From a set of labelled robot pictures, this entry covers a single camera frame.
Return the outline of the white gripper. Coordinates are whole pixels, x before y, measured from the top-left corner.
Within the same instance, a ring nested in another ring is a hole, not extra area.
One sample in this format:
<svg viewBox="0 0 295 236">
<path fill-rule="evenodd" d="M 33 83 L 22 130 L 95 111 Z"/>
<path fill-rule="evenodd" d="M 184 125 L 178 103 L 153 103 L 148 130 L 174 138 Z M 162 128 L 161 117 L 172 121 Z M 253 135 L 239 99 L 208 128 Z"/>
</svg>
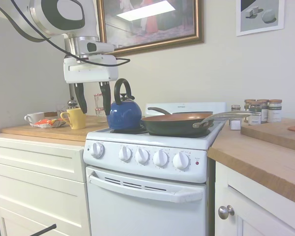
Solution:
<svg viewBox="0 0 295 236">
<path fill-rule="evenodd" d="M 77 62 L 75 58 L 64 59 L 64 78 L 68 84 L 74 84 L 77 101 L 84 114 L 87 113 L 87 102 L 84 96 L 83 83 L 99 82 L 103 96 L 103 108 L 106 116 L 111 110 L 111 88 L 110 81 L 118 79 L 118 67 L 106 67 L 93 65 L 85 62 Z"/>
</svg>

